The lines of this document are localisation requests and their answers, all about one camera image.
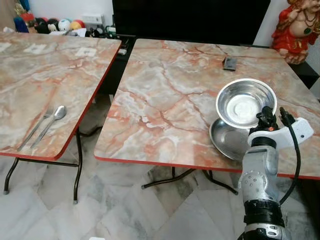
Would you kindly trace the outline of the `stainless steel bowl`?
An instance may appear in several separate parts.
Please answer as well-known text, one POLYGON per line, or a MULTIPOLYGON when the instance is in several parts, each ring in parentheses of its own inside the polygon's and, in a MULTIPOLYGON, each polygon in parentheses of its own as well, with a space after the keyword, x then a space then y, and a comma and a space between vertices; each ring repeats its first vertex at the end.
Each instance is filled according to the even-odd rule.
POLYGON ((218 117, 227 125, 248 130, 258 126, 260 114, 265 106, 272 114, 278 106, 278 97, 265 82, 256 78, 238 78, 220 89, 215 98, 218 117))

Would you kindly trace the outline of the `stainless steel plate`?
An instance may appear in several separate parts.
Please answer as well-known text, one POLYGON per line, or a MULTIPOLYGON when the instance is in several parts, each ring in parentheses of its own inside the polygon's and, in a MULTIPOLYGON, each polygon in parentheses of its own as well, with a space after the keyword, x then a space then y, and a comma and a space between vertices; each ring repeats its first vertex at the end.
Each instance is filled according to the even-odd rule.
POLYGON ((221 118, 209 126, 209 138, 215 148, 225 157, 241 163, 250 147, 249 128, 236 128, 228 125, 221 118))

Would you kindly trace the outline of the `small dark flat device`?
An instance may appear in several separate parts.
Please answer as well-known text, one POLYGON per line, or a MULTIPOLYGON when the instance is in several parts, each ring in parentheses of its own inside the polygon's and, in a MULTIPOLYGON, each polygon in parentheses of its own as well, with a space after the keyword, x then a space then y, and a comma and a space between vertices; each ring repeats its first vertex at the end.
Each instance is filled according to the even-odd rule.
POLYGON ((236 71, 238 59, 235 57, 226 56, 222 60, 222 69, 225 71, 236 71))

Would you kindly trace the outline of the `red seated figure statue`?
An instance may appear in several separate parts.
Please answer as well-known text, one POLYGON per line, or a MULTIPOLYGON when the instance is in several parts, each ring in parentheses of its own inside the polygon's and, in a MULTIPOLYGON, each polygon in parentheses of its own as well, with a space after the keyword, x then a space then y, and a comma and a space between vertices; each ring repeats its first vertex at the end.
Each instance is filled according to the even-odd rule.
POLYGON ((286 2, 289 7, 279 13, 271 48, 288 64, 299 65, 306 61, 309 45, 320 36, 320 0, 286 2))

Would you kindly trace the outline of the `marble-pattern folding table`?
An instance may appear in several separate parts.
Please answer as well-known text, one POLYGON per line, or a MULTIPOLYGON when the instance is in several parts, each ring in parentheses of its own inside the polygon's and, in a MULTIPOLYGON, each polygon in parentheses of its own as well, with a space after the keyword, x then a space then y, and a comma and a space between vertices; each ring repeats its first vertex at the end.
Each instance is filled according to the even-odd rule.
POLYGON ((19 162, 62 166, 60 158, 73 138, 78 155, 83 155, 80 123, 121 45, 118 39, 0 32, 0 156, 14 158, 3 194, 9 194, 10 178, 19 162), (82 47, 95 48, 97 53, 75 56, 82 47), (65 117, 30 148, 58 106, 66 107, 65 117), (18 151, 48 107, 54 112, 18 151))
POLYGON ((227 83, 256 79, 283 107, 314 130, 302 142, 301 179, 320 180, 320 103, 279 53, 270 48, 137 39, 94 147, 105 162, 240 173, 210 140, 215 101, 227 83), (223 69, 237 58, 236 71, 223 69))

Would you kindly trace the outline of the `black television screen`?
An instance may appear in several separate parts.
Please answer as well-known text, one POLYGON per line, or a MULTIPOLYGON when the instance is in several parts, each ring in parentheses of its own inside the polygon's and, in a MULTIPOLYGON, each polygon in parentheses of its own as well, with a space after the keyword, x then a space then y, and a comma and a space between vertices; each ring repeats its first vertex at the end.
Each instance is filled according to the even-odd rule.
POLYGON ((271 0, 112 0, 119 35, 252 45, 271 0))

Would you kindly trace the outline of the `white paper label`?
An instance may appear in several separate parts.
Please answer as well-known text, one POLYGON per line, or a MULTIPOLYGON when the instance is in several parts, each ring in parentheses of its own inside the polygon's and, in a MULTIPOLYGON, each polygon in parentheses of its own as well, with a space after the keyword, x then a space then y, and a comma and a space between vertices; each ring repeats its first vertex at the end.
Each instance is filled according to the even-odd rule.
POLYGON ((81 47, 78 49, 78 51, 75 53, 76 57, 94 57, 98 50, 96 48, 91 47, 81 47))

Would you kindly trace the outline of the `steel spoon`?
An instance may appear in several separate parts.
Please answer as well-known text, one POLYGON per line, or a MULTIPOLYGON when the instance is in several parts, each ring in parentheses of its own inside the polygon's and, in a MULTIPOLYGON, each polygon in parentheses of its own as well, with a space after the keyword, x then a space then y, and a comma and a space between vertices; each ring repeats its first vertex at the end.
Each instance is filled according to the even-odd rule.
POLYGON ((44 130, 41 131, 41 133, 39 134, 39 136, 37 137, 37 139, 30 145, 31 149, 34 149, 35 146, 37 144, 39 144, 39 142, 41 142, 42 138, 45 137, 45 135, 47 134, 48 130, 50 129, 50 127, 55 123, 55 121, 59 121, 62 118, 64 118, 67 114, 67 109, 66 106, 64 105, 60 105, 58 106, 53 115, 51 116, 51 120, 50 122, 48 122, 48 124, 46 125, 46 127, 44 128, 44 130))

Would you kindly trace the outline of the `yellow and red toy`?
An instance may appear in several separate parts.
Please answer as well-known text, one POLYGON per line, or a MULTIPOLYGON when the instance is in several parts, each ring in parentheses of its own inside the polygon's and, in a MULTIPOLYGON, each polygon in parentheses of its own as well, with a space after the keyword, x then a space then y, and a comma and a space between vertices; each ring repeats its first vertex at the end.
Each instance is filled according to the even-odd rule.
POLYGON ((80 19, 75 19, 70 23, 71 30, 79 30, 86 28, 85 23, 80 19))

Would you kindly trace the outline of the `white round toy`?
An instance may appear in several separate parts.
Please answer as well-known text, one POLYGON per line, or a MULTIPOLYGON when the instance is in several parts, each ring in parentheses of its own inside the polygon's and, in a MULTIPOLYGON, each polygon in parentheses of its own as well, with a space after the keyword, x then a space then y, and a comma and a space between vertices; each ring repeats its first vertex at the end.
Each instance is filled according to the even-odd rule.
POLYGON ((69 31, 72 30, 73 28, 71 27, 71 21, 69 19, 63 18, 60 19, 57 27, 59 31, 69 31))

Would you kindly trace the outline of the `steel fork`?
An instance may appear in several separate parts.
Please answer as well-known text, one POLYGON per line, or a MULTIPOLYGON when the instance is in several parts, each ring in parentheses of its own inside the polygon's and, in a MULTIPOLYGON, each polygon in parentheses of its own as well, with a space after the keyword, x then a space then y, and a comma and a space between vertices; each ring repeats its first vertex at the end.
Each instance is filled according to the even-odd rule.
POLYGON ((39 121, 37 122, 37 124, 34 126, 34 128, 32 128, 32 130, 27 135, 25 140, 23 140, 21 145, 18 147, 17 151, 21 151, 25 147, 25 145, 30 141, 32 136, 35 134, 35 132, 41 126, 42 122, 45 121, 45 119, 47 119, 48 117, 50 117, 53 114, 53 112, 54 112, 53 107, 50 106, 50 107, 47 108, 47 110, 41 115, 41 117, 40 117, 39 121))

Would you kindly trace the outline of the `black plush toy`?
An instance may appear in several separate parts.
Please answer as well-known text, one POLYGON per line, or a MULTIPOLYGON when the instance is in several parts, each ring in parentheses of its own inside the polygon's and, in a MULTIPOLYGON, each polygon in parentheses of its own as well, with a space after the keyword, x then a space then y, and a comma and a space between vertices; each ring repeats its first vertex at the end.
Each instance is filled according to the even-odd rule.
POLYGON ((50 34, 50 29, 45 18, 37 17, 34 19, 34 29, 38 34, 50 34))

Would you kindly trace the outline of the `blue toy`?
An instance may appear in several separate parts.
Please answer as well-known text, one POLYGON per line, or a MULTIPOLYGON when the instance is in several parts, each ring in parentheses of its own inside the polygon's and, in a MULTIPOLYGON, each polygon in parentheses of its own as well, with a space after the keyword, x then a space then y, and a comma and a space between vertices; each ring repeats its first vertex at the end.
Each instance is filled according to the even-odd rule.
POLYGON ((13 22, 14 22, 14 27, 16 32, 23 33, 23 34, 29 33, 29 27, 22 17, 20 16, 14 17, 13 22))

